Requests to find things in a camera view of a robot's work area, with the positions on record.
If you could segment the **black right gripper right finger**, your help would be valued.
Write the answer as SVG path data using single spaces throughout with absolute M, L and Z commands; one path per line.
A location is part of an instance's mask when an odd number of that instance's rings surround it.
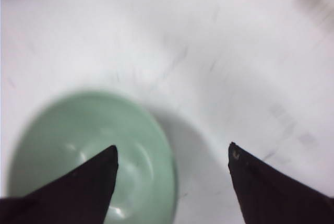
M 230 143 L 229 171 L 245 223 L 333 223 L 333 198 Z

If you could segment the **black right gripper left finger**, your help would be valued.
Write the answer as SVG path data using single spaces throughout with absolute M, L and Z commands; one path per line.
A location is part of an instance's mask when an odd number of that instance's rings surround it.
M 1 223 L 104 223 L 117 170 L 112 145 L 23 197 L 2 198 Z

